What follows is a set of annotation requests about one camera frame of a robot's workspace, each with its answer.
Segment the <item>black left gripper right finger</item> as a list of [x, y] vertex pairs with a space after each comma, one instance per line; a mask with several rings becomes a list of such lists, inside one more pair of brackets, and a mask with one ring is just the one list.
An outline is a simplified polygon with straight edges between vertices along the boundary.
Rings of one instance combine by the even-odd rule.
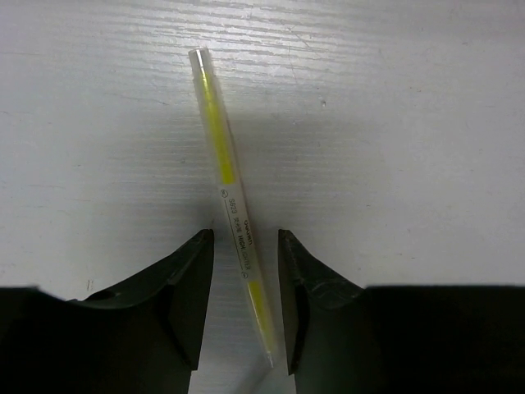
[[352, 283], [278, 233], [287, 369], [299, 393], [521, 393], [524, 289]]

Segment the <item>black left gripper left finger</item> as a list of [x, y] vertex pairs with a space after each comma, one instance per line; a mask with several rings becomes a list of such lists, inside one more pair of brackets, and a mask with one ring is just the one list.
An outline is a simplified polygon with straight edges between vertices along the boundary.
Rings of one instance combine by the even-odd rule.
[[4, 393], [186, 393], [199, 366], [214, 234], [85, 300], [1, 290]]

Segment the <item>thin yellow highlighter pen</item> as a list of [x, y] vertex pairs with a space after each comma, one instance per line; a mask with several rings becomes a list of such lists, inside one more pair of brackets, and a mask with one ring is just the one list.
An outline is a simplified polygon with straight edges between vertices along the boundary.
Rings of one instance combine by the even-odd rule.
[[208, 49], [196, 48], [189, 51], [189, 61], [199, 112], [216, 172], [220, 206], [225, 213], [228, 233], [235, 247], [241, 281], [262, 351], [268, 363], [273, 366], [279, 355], [276, 328], [261, 272], [221, 87]]

